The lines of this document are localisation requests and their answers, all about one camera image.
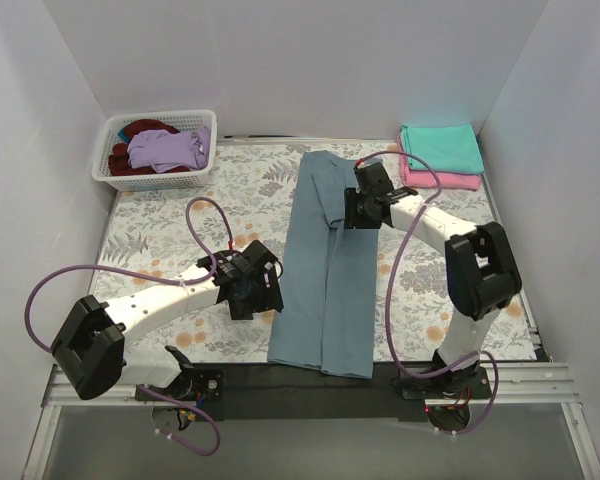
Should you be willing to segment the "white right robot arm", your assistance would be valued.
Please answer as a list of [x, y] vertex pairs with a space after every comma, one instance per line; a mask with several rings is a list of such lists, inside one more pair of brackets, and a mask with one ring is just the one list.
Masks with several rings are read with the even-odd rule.
[[[485, 354], [482, 346], [491, 325], [522, 289], [504, 227], [495, 221], [478, 225], [436, 207], [434, 201], [442, 193], [438, 177], [434, 178], [436, 191], [424, 198], [410, 187], [396, 188], [385, 167], [369, 157], [356, 162], [353, 172], [357, 185], [344, 193], [345, 227], [379, 229], [386, 225], [405, 233], [385, 295], [385, 334], [401, 375], [430, 380], [474, 369]], [[406, 369], [392, 340], [393, 283], [412, 238], [444, 256], [447, 291], [454, 307], [449, 330], [434, 352], [429, 372]]]

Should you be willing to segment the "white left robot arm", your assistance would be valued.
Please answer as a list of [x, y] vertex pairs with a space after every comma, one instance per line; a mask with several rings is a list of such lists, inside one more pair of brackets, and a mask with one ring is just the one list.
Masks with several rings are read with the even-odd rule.
[[82, 400], [116, 385], [145, 385], [178, 400], [211, 397], [209, 374], [196, 372], [174, 346], [144, 350], [137, 341], [186, 314], [226, 303], [234, 320], [281, 311], [280, 260], [260, 241], [242, 251], [207, 256], [173, 285], [99, 301], [88, 295], [72, 307], [51, 344], [51, 354]]

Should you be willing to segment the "blue-grey t-shirt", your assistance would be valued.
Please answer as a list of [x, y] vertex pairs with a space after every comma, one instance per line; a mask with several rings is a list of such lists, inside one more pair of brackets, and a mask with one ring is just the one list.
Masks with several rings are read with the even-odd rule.
[[283, 256], [283, 309], [267, 359], [323, 374], [373, 371], [378, 231], [347, 229], [344, 192], [353, 163], [327, 151], [303, 155]]

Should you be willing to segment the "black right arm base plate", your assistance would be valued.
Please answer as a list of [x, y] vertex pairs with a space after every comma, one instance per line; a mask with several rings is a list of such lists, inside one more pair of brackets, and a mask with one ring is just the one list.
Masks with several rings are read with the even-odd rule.
[[399, 373], [390, 381], [390, 385], [398, 395], [408, 400], [486, 400], [492, 394], [486, 369], [478, 364], [427, 379]]

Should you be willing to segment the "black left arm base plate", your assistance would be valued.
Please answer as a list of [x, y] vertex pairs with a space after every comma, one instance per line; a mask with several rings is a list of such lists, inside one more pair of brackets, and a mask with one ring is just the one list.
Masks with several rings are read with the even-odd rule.
[[149, 386], [151, 392], [185, 402], [216, 401], [222, 397], [224, 372], [220, 369], [184, 368], [165, 388]]

